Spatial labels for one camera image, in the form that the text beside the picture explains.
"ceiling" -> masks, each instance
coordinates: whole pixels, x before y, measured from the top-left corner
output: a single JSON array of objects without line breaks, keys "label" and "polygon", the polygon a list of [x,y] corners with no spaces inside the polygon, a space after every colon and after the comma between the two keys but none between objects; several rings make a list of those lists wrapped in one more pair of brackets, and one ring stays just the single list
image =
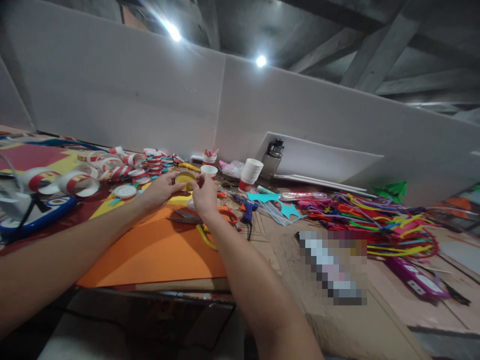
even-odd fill
[{"label": "ceiling", "polygon": [[152,32],[151,6],[194,44],[480,124],[480,1],[118,2]]}]

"scissors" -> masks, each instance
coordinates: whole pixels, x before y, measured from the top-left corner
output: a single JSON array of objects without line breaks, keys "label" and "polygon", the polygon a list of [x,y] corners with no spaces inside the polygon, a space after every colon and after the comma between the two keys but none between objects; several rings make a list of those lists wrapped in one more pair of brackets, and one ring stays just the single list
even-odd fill
[{"label": "scissors", "polygon": [[[204,222],[202,221],[201,218],[189,212],[180,211],[180,210],[174,210],[174,211],[182,217],[167,217],[168,220],[176,223],[196,224],[195,227],[200,233],[201,238],[203,239],[205,244],[207,244],[213,250],[218,251],[217,247],[214,244],[212,244],[209,238],[207,237],[207,235],[205,235],[205,232],[208,232],[209,230],[208,228],[204,227]],[[218,209],[218,211],[220,212],[220,214],[227,215],[229,217],[230,220],[228,221],[228,223],[230,225],[235,226],[238,223],[239,218],[233,212],[229,210],[224,210],[224,209]]]}]

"ceiling light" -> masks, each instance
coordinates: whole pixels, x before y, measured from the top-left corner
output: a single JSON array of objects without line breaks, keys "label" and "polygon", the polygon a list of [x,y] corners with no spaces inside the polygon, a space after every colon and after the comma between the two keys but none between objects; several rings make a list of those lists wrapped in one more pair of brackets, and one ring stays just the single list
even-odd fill
[{"label": "ceiling light", "polygon": [[260,55],[260,56],[256,59],[256,65],[257,65],[259,68],[263,68],[266,64],[267,64],[267,59],[265,58],[265,56]]},{"label": "ceiling light", "polygon": [[179,30],[170,21],[166,20],[163,25],[165,26],[166,30],[168,31],[173,40],[175,40],[176,42],[182,40],[182,36],[180,35]]}]

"hand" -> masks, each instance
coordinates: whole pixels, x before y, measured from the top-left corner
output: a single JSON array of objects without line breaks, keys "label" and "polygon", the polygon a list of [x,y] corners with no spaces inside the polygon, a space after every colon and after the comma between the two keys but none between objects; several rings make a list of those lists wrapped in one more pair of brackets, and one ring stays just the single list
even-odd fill
[{"label": "hand", "polygon": [[155,211],[163,208],[172,197],[190,196],[188,191],[182,191],[185,187],[184,182],[175,184],[177,174],[178,172],[171,172],[159,176],[151,182],[150,186],[138,197],[138,200],[144,202],[144,206],[149,211]]},{"label": "hand", "polygon": [[193,203],[198,215],[205,222],[211,215],[219,213],[217,206],[218,186],[211,176],[200,174],[196,177],[197,182],[190,181],[193,189]]}]

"orange foam sheet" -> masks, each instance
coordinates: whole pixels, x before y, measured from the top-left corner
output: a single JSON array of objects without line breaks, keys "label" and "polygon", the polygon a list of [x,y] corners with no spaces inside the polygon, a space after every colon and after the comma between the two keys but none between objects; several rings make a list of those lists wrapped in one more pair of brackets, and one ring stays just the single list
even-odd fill
[{"label": "orange foam sheet", "polygon": [[205,244],[194,225],[166,219],[178,216],[172,209],[179,208],[164,207],[135,225],[77,284],[97,288],[227,276],[219,253]]}]

